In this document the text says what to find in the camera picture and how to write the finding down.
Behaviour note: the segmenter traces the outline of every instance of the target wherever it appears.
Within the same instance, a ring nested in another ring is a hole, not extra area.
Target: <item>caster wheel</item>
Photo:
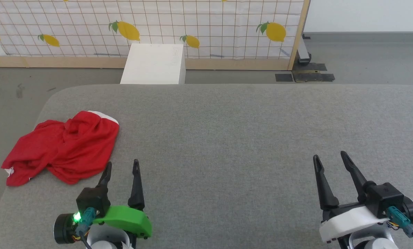
[[[300,61],[299,59],[297,59],[297,64],[300,66],[307,66],[311,62],[311,58],[312,58],[312,55],[310,52],[308,52],[308,55],[309,55],[309,60]]]

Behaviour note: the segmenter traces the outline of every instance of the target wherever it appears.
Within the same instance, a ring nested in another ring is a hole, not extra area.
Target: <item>red garment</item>
[[[3,162],[7,186],[21,186],[44,168],[68,184],[96,175],[110,159],[118,132],[115,119],[92,111],[81,111],[66,123],[39,123]]]

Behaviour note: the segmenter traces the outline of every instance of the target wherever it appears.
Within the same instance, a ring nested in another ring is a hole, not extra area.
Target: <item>gray table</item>
[[[138,249],[327,248],[318,234],[316,153],[340,202],[356,198],[340,150],[366,178],[391,181],[413,199],[413,86],[90,85],[52,96],[38,121],[80,110],[120,123],[113,205],[126,204],[132,161],[140,160],[154,236]],[[42,172],[7,188],[0,249],[83,248],[57,245],[53,223],[98,179],[69,186]],[[401,249],[413,248],[394,234]]]

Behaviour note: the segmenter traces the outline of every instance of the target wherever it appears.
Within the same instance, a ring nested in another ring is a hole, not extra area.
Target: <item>grid patterned fabric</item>
[[[131,44],[151,43],[185,44],[186,58],[289,59],[302,8],[303,0],[0,0],[0,43],[11,56],[127,57]]]

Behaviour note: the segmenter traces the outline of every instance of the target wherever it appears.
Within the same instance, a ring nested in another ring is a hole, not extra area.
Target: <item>white block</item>
[[[184,84],[183,44],[132,44],[121,84]]]

